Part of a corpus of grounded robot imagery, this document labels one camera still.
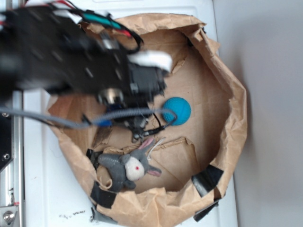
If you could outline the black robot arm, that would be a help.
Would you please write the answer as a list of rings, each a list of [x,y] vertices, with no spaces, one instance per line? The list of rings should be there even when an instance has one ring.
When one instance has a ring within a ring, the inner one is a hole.
[[[122,124],[134,140],[167,128],[146,130],[156,113],[177,116],[148,104],[163,95],[172,58],[162,51],[144,51],[133,30],[67,0],[21,7],[0,14],[0,111],[55,127],[83,129]],[[25,112],[7,106],[13,91],[41,88],[51,95],[92,95],[106,113],[81,122]]]

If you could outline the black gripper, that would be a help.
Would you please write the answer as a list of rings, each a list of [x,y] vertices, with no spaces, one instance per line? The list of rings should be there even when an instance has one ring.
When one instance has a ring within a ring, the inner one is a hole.
[[[145,100],[128,97],[118,88],[107,88],[98,94],[98,101],[106,106],[107,116],[104,120],[99,120],[98,126],[121,126],[132,132],[132,142],[143,141],[143,138],[159,133],[166,129],[162,125],[155,111],[149,109]],[[145,127],[151,116],[158,122],[155,129],[146,130]]]

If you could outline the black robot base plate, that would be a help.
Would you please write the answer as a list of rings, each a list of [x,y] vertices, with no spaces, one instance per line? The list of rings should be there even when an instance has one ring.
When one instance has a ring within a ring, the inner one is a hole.
[[[0,171],[12,160],[12,120],[0,116]]]

